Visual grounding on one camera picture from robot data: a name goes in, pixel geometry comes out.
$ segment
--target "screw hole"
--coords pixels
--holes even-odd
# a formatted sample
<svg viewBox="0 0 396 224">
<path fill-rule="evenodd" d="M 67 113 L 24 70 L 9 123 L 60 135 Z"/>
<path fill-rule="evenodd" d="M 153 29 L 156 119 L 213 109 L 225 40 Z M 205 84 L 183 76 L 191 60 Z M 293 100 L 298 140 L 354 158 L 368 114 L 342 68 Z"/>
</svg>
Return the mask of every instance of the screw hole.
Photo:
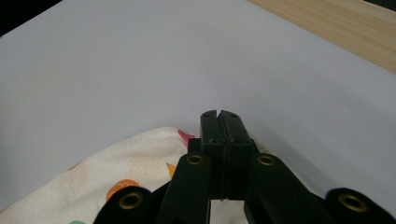
<svg viewBox="0 0 396 224">
<path fill-rule="evenodd" d="M 187 162 L 191 165 L 198 165 L 202 162 L 203 159 L 204 158 L 202 158 L 201 156 L 193 155 L 187 158 Z"/>
<path fill-rule="evenodd" d="M 269 156 L 260 156 L 258 159 L 259 163 L 263 165 L 274 165 L 275 161 Z"/>
<path fill-rule="evenodd" d="M 130 210 L 138 207 L 143 202 L 143 195 L 138 191 L 126 194 L 120 198 L 119 206 L 124 210 Z"/>
<path fill-rule="evenodd" d="M 368 209 L 364 201 L 352 194 L 341 194 L 338 196 L 338 201 L 349 210 L 355 212 L 363 213 Z"/>
</svg>

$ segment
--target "white table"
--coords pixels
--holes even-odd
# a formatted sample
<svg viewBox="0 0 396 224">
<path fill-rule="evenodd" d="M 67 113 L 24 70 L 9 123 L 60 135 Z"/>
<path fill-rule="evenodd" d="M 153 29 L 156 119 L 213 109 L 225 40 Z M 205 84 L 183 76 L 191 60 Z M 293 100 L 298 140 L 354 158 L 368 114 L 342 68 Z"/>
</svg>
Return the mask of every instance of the white table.
<svg viewBox="0 0 396 224">
<path fill-rule="evenodd" d="M 105 146 L 210 109 L 323 196 L 396 216 L 396 76 L 247 1 L 69 1 L 0 39 L 0 208 Z"/>
</svg>

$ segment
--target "cloth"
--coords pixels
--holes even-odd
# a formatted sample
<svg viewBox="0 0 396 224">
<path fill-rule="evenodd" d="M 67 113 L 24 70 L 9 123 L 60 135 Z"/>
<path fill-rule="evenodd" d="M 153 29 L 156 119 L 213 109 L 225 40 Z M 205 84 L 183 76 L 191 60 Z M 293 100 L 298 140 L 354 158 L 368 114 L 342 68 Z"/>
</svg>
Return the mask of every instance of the cloth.
<svg viewBox="0 0 396 224">
<path fill-rule="evenodd" d="M 154 191 L 171 179 L 188 138 L 176 128 L 138 134 L 90 156 L 0 213 L 0 223 L 93 223 L 117 190 Z M 212 202 L 211 223 L 247 223 L 243 202 Z"/>
</svg>

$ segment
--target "wooden surface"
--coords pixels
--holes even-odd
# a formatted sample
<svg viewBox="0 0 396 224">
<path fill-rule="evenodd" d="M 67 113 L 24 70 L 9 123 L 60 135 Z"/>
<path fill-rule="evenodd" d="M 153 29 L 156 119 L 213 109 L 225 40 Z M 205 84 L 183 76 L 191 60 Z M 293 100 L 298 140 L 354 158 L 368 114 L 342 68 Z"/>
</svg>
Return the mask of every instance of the wooden surface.
<svg viewBox="0 0 396 224">
<path fill-rule="evenodd" d="M 250 0 L 396 73 L 396 12 L 362 0 Z"/>
</svg>

